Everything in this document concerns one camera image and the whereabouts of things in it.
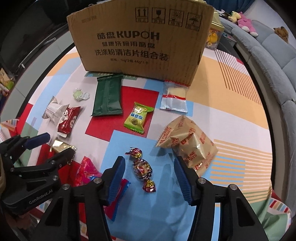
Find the sofa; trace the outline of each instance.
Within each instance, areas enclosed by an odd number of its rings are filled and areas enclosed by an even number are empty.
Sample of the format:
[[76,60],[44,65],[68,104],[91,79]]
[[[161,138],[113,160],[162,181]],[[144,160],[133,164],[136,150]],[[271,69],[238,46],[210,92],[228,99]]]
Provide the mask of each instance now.
[[275,145],[274,190],[296,214],[296,49],[274,30],[253,20],[258,37],[221,18],[225,32],[237,41],[259,86],[270,116]]

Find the silver bolt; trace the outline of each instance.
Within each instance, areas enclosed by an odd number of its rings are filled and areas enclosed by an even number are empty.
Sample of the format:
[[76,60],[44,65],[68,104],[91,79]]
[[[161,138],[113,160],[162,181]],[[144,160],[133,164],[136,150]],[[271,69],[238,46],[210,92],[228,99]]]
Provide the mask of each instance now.
[[229,186],[232,190],[237,190],[237,185],[235,184],[230,184]]
[[70,185],[69,185],[69,184],[64,184],[64,185],[62,186],[62,188],[63,188],[64,190],[67,190],[67,189],[70,188]]
[[94,179],[94,183],[100,183],[100,182],[102,182],[102,179],[100,177],[96,177]]
[[201,178],[198,179],[198,182],[199,182],[200,184],[205,184],[205,183],[207,182],[207,180],[204,179],[203,177],[201,177]]

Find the dark green packet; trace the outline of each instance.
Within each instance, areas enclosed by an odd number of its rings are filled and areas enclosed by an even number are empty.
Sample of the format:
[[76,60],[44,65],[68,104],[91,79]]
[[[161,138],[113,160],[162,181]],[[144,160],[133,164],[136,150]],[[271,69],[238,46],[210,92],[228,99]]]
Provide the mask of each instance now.
[[122,115],[121,80],[123,74],[98,77],[92,116]]

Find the clear box with yellow lid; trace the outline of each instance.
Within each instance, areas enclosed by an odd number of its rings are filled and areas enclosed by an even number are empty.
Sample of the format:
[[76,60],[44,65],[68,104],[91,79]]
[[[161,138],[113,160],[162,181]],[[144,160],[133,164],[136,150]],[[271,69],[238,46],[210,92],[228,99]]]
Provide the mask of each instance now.
[[213,20],[207,38],[206,47],[215,50],[219,44],[222,33],[224,32],[224,26],[220,22],[219,14],[214,11]]

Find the red candy package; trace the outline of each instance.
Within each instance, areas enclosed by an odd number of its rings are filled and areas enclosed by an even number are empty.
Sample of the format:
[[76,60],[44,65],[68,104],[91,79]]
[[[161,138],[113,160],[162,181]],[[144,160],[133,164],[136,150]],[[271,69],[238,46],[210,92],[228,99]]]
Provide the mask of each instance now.
[[[82,186],[96,177],[101,177],[102,174],[96,169],[94,164],[91,162],[91,160],[88,157],[84,157],[80,167],[78,168],[74,186]],[[110,206],[106,207],[104,206],[105,214],[108,218],[110,218],[112,221],[116,218],[117,208],[120,200],[122,199],[123,195],[125,194],[128,186],[130,185],[130,182],[126,179],[122,179],[120,182],[120,187],[117,193],[117,196],[115,200],[111,203]]]
[[71,133],[74,123],[79,115],[81,106],[68,107],[58,125],[58,135],[67,137]]

